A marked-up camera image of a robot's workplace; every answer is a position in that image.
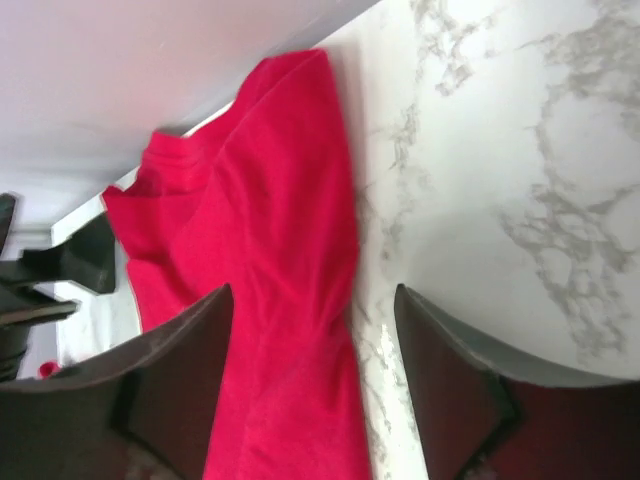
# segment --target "marble countertop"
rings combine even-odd
[[[353,149],[353,336],[377,479],[428,478],[399,282],[529,353],[640,377],[639,21],[632,0],[382,0],[321,42]],[[136,333],[121,280],[60,324],[63,360]]]

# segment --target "white wall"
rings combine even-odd
[[[48,227],[134,167],[150,132],[223,105],[263,56],[375,0],[0,3],[0,191]]]

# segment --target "folded clothing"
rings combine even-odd
[[[103,194],[143,330],[230,283],[235,312],[206,480],[369,480],[344,312],[358,258],[352,173],[322,50],[264,60],[191,137],[153,134]]]

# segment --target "red object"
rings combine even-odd
[[[344,311],[358,241],[325,52],[264,60],[189,138],[153,134],[103,195],[143,330],[230,283],[236,311],[207,480],[371,478]]]
[[[44,362],[38,369],[40,378],[47,378],[60,370],[60,366],[56,362]]]

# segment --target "red t-shirt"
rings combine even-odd
[[[260,63],[189,138],[153,134],[103,195],[143,330],[230,283],[235,311],[204,478],[369,480],[345,310],[358,258],[325,52]]]

